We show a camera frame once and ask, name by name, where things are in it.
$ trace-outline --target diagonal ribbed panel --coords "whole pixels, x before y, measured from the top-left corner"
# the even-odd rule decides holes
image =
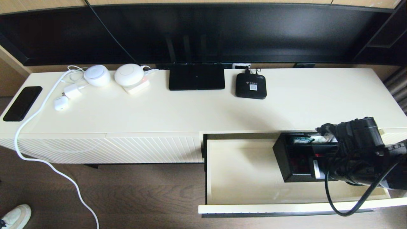
[[[0,139],[0,144],[14,149],[12,139]],[[52,163],[140,163],[105,138],[95,139],[20,139],[23,154]]]
[[[396,144],[407,139],[407,128],[380,129],[380,136],[384,144]]]
[[[0,145],[14,150],[13,139]],[[23,154],[52,163],[203,162],[198,133],[123,133],[42,135],[19,139]]]
[[[203,162],[197,132],[111,133],[106,138],[141,163]]]

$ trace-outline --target black cable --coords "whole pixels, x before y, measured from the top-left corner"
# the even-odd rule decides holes
[[[354,184],[354,183],[347,182],[347,181],[346,181],[346,183],[347,183],[348,185],[352,185],[352,186],[364,186],[364,185],[360,185],[360,184]]]
[[[95,14],[95,16],[98,18],[98,20],[100,21],[100,23],[103,25],[103,27],[106,29],[106,31],[110,34],[110,36],[114,39],[114,41],[116,41],[116,43],[123,49],[123,51],[125,51],[125,53],[127,53],[127,55],[134,61],[135,64],[140,65],[139,63],[137,63],[137,61],[130,55],[129,52],[127,52],[127,50],[119,43],[119,41],[113,36],[113,34],[109,31],[109,29],[105,26],[105,24],[102,22],[102,20],[100,19],[100,17],[98,16],[98,14],[95,12],[95,10],[93,9],[93,7],[89,4],[88,0],[84,0],[86,2],[86,4],[89,6],[89,8],[92,10],[92,12]]]
[[[0,228],[6,227],[6,222],[4,220],[0,220]]]
[[[355,213],[361,206],[362,204],[367,200],[367,198],[370,196],[370,194],[373,192],[373,190],[377,187],[377,185],[379,185],[379,183],[387,176],[387,174],[389,174],[389,172],[398,164],[400,163],[400,161],[402,159],[404,159],[405,157],[407,157],[407,154],[401,154],[398,158],[396,158],[394,160],[394,162],[379,176],[376,178],[376,180],[369,186],[369,188],[365,191],[365,193],[362,195],[362,197],[359,199],[359,201],[355,204],[355,206],[345,212],[342,213],[340,211],[338,211],[338,209],[335,208],[335,206],[333,205],[331,196],[329,194],[329,188],[328,188],[328,177],[329,177],[329,170],[330,170],[330,164],[328,166],[328,169],[326,171],[326,175],[325,175],[325,192],[326,192],[326,197],[328,198],[328,202],[329,205],[332,207],[332,209],[334,210],[334,212],[340,216],[350,216],[353,213]]]

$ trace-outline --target smartphone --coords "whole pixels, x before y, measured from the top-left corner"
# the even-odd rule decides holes
[[[14,103],[11,105],[10,109],[7,111],[6,115],[3,117],[3,121],[6,122],[19,122],[24,119],[30,110],[31,106],[34,104],[35,100],[42,91],[42,87],[25,87],[18,97],[15,99]]]

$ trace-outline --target white base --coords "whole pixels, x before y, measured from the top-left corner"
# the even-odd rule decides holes
[[[129,86],[129,87],[123,87],[124,90],[129,93],[129,94],[135,94],[141,90],[143,90],[144,88],[148,87],[148,85],[150,85],[150,81],[147,79],[147,77],[143,77],[140,81],[140,83],[133,85],[133,86]]]

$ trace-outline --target white smart speaker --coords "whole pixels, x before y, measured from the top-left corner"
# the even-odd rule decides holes
[[[86,69],[83,77],[95,87],[103,87],[111,80],[109,70],[103,65],[95,65]]]
[[[125,64],[116,70],[114,80],[116,80],[127,93],[134,94],[150,85],[149,80],[144,75],[144,67],[148,66]]]

